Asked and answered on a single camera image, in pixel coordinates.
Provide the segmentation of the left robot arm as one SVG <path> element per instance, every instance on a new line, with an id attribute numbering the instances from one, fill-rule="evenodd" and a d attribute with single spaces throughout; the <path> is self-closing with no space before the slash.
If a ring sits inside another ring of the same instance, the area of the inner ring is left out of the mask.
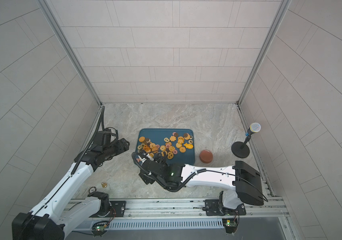
<path id="1" fill-rule="evenodd" d="M 14 240 L 64 240 L 69 233 L 93 215 L 102 217 L 111 213 L 107 193 L 92 192 L 67 213 L 64 209 L 81 185 L 105 161 L 129 149 L 129 142 L 118 137 L 115 128 L 94 133 L 91 145 L 76 157 L 69 171 L 28 213 L 19 213 L 13 220 Z"/>

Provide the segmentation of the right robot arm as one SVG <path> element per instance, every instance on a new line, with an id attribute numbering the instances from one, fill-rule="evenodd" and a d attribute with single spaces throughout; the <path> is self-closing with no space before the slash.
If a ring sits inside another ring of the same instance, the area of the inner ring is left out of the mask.
<path id="1" fill-rule="evenodd" d="M 158 183 L 164 190 L 176 193 L 184 187 L 209 186 L 223 188 L 220 206 L 234 210 L 241 204 L 262 206 L 267 202 L 262 190 L 260 172 L 243 161 L 234 166 L 204 168 L 187 164 L 159 163 L 150 156 L 132 155 L 139 176 L 148 185 Z"/>

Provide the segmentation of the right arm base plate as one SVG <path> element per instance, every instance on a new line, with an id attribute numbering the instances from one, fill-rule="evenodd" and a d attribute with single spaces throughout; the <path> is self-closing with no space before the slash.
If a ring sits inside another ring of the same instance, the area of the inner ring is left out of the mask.
<path id="1" fill-rule="evenodd" d="M 236 209 L 228 209 L 218 199 L 205 200 L 203 211 L 207 216 L 245 216 L 247 214 L 244 204 L 239 205 Z"/>

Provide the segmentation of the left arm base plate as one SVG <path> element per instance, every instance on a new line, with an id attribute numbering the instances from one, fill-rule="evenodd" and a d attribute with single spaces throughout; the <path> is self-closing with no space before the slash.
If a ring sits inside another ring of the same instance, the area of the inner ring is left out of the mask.
<path id="1" fill-rule="evenodd" d="M 124 216 L 126 208 L 126 201 L 110 201 L 108 204 L 101 203 L 97 213 L 91 215 L 91 218 L 121 218 Z"/>

